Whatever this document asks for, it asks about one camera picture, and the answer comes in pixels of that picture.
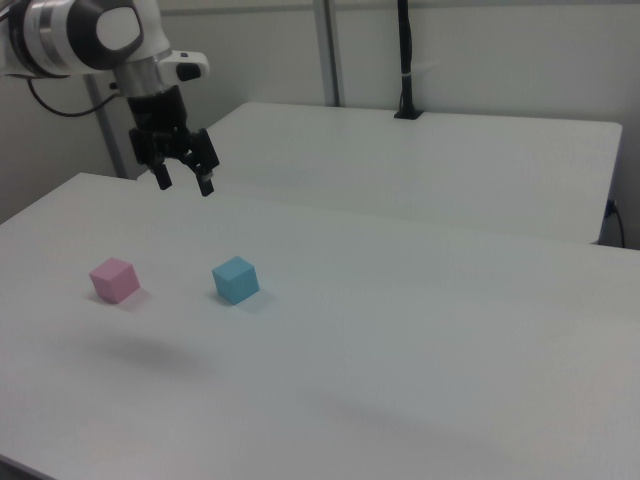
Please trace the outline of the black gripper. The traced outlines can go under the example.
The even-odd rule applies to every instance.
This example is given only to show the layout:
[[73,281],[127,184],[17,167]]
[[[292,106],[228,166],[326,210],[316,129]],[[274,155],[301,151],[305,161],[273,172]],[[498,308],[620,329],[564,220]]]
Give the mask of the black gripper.
[[201,195],[214,192],[213,170],[220,165],[205,129],[191,132],[187,111],[178,86],[163,92],[127,99],[135,127],[129,131],[136,161],[147,166],[164,191],[172,180],[164,158],[181,161],[195,175]]

